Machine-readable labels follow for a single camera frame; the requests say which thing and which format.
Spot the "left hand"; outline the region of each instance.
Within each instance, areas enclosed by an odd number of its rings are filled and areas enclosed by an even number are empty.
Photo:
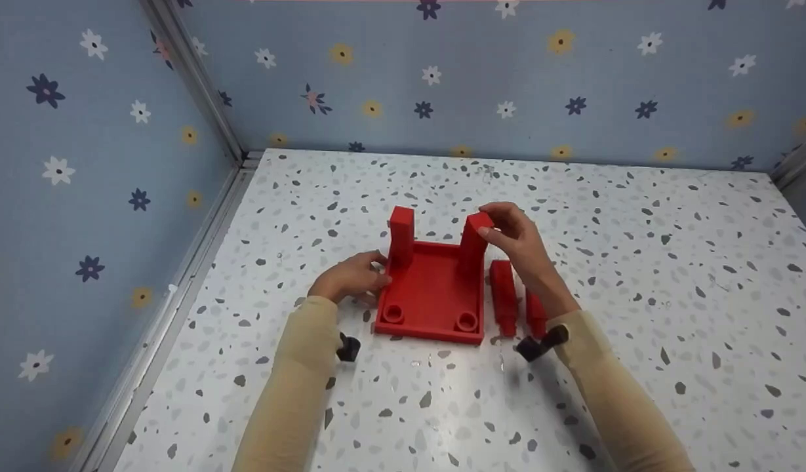
[[[318,276],[307,296],[322,296],[336,304],[348,295],[363,302],[375,302],[372,292],[379,292],[390,284],[391,277],[381,274],[374,268],[373,262],[384,266],[388,258],[379,250],[374,250],[342,260]]]

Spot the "hole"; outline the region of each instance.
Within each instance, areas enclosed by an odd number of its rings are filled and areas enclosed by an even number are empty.
[[[398,325],[403,322],[403,309],[398,305],[391,305],[385,310],[385,314],[382,318],[386,323],[395,323],[395,325]]]
[[[478,328],[478,319],[474,314],[464,311],[458,315],[456,329],[463,332],[475,332],[476,328]]]

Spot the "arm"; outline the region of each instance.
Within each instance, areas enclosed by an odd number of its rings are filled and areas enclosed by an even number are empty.
[[[348,295],[369,298],[366,292],[391,281],[373,271],[372,262],[386,261],[379,251],[373,251],[331,267],[315,281],[306,301],[289,315],[233,472],[304,470],[324,410],[325,385],[334,373],[336,350],[342,347],[336,327],[337,303]]]
[[[552,318],[546,328],[563,325],[569,330],[569,340],[555,352],[573,375],[616,468],[694,472],[662,412],[613,355],[592,315],[580,310],[531,219],[513,203],[489,203],[481,211],[501,231],[485,227],[479,233],[505,251],[525,286],[540,298]]]

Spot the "hand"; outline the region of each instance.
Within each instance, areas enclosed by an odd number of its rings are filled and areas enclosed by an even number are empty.
[[[333,303],[341,302],[348,295],[369,304],[375,302],[376,292],[390,284],[391,277],[379,273],[373,262],[384,266],[388,259],[374,250],[342,260],[318,276],[307,296],[322,296]]]
[[[549,317],[580,310],[549,259],[537,226],[515,203],[493,201],[479,210],[489,215],[498,230],[481,227],[478,234],[508,255],[522,283],[540,298]]]

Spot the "tabletop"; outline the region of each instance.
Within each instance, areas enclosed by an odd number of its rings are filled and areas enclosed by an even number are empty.
[[[291,149],[265,152],[115,470],[230,470],[315,276],[386,251],[395,205],[457,244],[494,200],[537,223],[698,470],[806,470],[806,231],[766,174]],[[517,355],[522,323],[498,337],[487,283],[481,346],[373,334],[376,309],[342,302],[363,349],[311,470],[612,469],[554,353]]]

